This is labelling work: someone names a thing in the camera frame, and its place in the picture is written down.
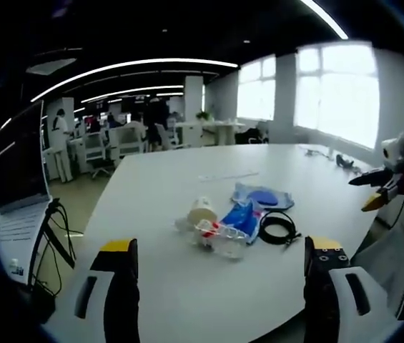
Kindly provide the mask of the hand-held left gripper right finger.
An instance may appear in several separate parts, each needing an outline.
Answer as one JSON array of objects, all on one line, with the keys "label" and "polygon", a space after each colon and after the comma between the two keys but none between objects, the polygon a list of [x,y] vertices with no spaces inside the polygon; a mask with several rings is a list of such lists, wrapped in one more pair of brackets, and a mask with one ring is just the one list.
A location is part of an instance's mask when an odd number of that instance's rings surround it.
[{"label": "hand-held left gripper right finger", "polygon": [[386,291],[341,245],[305,237],[305,342],[387,342],[402,326]]}]

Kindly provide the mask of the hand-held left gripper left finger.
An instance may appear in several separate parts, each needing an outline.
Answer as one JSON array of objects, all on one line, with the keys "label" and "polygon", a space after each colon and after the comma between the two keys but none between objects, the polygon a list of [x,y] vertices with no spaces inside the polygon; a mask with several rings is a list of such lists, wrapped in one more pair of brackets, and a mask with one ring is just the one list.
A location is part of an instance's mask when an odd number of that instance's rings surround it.
[{"label": "hand-held left gripper left finger", "polygon": [[101,247],[66,292],[66,341],[139,342],[138,275],[136,239]]}]

